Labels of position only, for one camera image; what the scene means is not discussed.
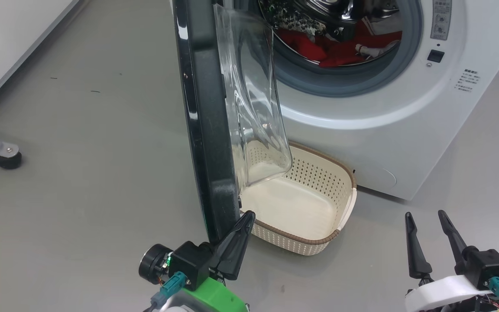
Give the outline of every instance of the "white cabinet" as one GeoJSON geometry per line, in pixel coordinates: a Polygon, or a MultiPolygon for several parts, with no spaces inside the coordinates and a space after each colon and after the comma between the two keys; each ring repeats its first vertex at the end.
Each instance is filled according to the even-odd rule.
{"type": "Polygon", "coordinates": [[[0,0],[0,87],[78,0],[0,0]]]}

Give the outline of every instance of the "perforated basket wall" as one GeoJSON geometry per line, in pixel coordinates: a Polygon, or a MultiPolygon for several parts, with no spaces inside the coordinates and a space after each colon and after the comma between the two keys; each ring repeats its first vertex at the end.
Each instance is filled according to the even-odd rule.
{"type": "Polygon", "coordinates": [[[336,209],[335,217],[331,220],[332,232],[322,239],[307,239],[260,221],[259,215],[257,215],[252,234],[294,253],[315,255],[338,236],[348,221],[357,196],[355,177],[340,162],[311,148],[290,142],[290,150],[293,156],[293,166],[283,178],[297,182],[313,192],[321,193],[331,201],[336,209]]]}

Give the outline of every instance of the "washing machine door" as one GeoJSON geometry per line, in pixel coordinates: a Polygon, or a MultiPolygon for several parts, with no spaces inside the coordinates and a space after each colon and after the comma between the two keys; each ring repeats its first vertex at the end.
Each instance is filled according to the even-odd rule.
{"type": "Polygon", "coordinates": [[[240,217],[248,186],[292,165],[264,20],[212,0],[174,0],[180,76],[209,242],[240,217]]]}

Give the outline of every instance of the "laundry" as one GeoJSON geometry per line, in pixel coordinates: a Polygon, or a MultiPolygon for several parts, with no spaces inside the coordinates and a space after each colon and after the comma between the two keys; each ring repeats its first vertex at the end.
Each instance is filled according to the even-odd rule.
{"type": "Polygon", "coordinates": [[[360,31],[359,28],[358,25],[352,40],[344,42],[333,41],[325,35],[316,35],[310,39],[305,33],[287,29],[278,29],[277,34],[285,44],[303,57],[318,61],[320,67],[364,62],[370,57],[375,58],[389,51],[402,39],[401,31],[371,35],[367,28],[365,31],[360,31]]]}
{"type": "Polygon", "coordinates": [[[275,28],[279,38],[299,55],[319,62],[320,67],[358,64],[375,59],[390,51],[402,39],[400,12],[379,17],[372,14],[378,10],[378,5],[374,6],[373,2],[370,2],[370,7],[364,8],[369,12],[367,16],[353,25],[340,28],[311,18],[291,1],[260,0],[259,3],[265,19],[275,28]]]}

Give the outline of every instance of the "white plastic basket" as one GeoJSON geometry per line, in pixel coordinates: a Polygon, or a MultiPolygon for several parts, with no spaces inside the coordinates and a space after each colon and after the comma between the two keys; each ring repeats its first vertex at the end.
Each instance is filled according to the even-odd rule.
{"type": "Polygon", "coordinates": [[[348,221],[357,196],[355,177],[340,162],[311,148],[290,142],[290,150],[293,165],[288,172],[242,192],[242,213],[256,213],[253,235],[294,253],[315,255],[348,221]]]}

